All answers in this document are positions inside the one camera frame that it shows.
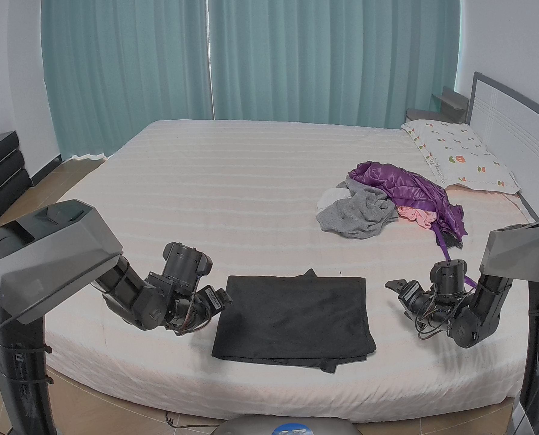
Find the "teal curtain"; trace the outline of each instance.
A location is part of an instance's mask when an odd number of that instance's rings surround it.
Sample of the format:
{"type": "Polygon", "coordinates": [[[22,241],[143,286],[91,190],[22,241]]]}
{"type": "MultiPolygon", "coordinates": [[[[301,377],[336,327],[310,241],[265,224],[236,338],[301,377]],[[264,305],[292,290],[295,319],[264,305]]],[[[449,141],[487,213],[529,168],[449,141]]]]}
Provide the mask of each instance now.
{"type": "Polygon", "coordinates": [[[454,86],[459,0],[209,0],[215,119],[400,127],[454,86]]]}
{"type": "Polygon", "coordinates": [[[149,123],[212,118],[205,0],[42,0],[64,158],[110,155],[149,123]]]}

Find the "gray cloth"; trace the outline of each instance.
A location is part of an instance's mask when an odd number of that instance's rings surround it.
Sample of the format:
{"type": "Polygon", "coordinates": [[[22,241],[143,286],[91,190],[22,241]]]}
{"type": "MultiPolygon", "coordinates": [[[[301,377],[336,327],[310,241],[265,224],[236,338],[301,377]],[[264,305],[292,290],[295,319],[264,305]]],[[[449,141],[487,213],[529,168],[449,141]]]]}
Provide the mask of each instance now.
{"type": "Polygon", "coordinates": [[[368,238],[380,234],[386,223],[398,219],[396,207],[384,191],[351,178],[338,187],[347,187],[351,196],[334,201],[318,213],[316,220],[322,230],[348,238],[368,238]]]}

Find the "wall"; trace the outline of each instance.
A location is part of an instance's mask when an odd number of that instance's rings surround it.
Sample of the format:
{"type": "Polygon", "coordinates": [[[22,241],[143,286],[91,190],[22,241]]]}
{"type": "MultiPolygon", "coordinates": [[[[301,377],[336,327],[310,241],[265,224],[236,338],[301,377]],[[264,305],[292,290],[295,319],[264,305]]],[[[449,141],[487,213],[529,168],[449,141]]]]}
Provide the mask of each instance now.
{"type": "Polygon", "coordinates": [[[18,133],[30,176],[60,154],[44,85],[40,3],[0,0],[0,133],[18,133]]]}
{"type": "Polygon", "coordinates": [[[539,0],[462,0],[456,90],[479,71],[539,103],[539,0]]]}

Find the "robotic arm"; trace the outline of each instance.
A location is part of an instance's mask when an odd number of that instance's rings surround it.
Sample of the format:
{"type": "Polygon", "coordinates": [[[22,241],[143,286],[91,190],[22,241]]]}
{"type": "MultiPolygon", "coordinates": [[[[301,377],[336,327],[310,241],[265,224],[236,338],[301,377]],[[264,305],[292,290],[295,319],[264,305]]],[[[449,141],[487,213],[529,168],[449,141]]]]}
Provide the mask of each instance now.
{"type": "Polygon", "coordinates": [[[169,243],[162,274],[141,279],[99,213],[78,200],[56,203],[0,227],[0,391],[12,434],[56,435],[48,398],[44,315],[84,286],[141,330],[201,329],[231,298],[199,279],[212,267],[200,251],[169,243]]]}
{"type": "Polygon", "coordinates": [[[421,339],[447,331],[455,343],[469,348],[497,330],[500,312],[513,279],[529,282],[528,356],[520,404],[539,434],[539,222],[510,226],[489,234],[479,267],[476,292],[466,292],[465,261],[443,261],[431,270],[431,290],[418,281],[393,280],[385,287],[398,294],[405,315],[421,339]]]}

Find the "purple strap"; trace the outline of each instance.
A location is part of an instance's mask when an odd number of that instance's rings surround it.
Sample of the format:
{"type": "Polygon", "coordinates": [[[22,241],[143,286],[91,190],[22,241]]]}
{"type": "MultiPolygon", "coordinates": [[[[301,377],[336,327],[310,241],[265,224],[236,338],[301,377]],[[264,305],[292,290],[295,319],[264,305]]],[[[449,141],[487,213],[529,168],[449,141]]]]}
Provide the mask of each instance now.
{"type": "MultiPolygon", "coordinates": [[[[433,232],[437,236],[437,240],[439,241],[439,244],[441,246],[441,250],[443,250],[443,255],[445,255],[445,259],[447,261],[450,261],[449,251],[447,250],[447,244],[445,243],[445,238],[443,237],[443,234],[441,234],[441,229],[439,228],[439,224],[437,222],[431,223],[431,228],[433,229],[433,232]]],[[[475,280],[471,279],[468,276],[465,276],[465,283],[468,286],[476,287],[477,284],[475,280]]]]}

